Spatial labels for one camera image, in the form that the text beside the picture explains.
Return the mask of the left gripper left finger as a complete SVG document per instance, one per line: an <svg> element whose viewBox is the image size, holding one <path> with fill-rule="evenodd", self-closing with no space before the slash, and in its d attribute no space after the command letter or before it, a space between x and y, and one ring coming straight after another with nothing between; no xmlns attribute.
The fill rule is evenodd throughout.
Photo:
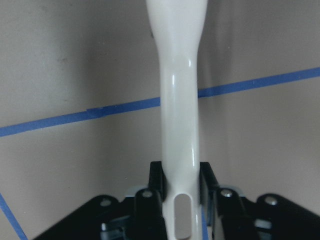
<svg viewBox="0 0 320 240"><path fill-rule="evenodd" d="M150 163L147 187L134 198L133 238L135 240L166 240L167 230L163 217L165 176L162 163Z"/></svg>

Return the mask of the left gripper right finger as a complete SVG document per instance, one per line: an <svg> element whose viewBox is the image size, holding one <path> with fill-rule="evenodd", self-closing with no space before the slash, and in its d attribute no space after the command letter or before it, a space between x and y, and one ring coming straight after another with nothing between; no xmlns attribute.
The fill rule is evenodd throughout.
<svg viewBox="0 0 320 240"><path fill-rule="evenodd" d="M208 162L200 163L199 179L204 219L212 239L245 239L247 213L237 191L221 186Z"/></svg>

